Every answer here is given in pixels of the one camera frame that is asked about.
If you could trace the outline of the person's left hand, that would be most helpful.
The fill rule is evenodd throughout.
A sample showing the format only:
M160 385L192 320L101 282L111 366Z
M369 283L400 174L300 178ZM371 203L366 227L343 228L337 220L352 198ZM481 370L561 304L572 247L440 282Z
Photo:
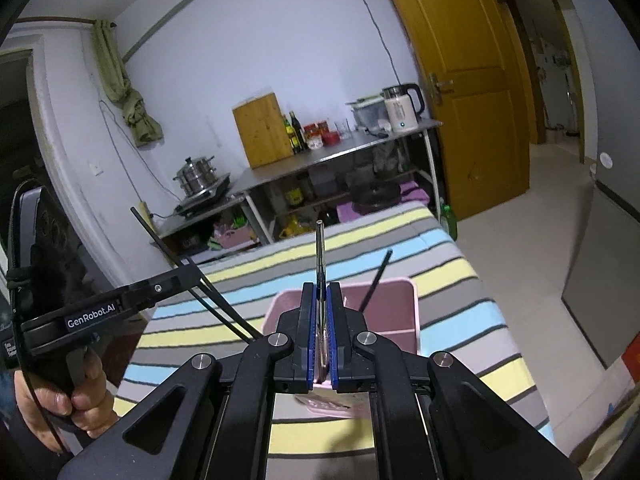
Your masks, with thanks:
M84 381L71 396L34 374L27 375L32 384L32 390L29 390L23 372L17 370L13 374L15 400L22 419L32 435L51 452L61 453L62 448L52 436L33 393L45 411L62 417L72 416L74 425L91 439L98 438L118 421L114 396L106 388L102 361L91 349L84 355L84 374Z

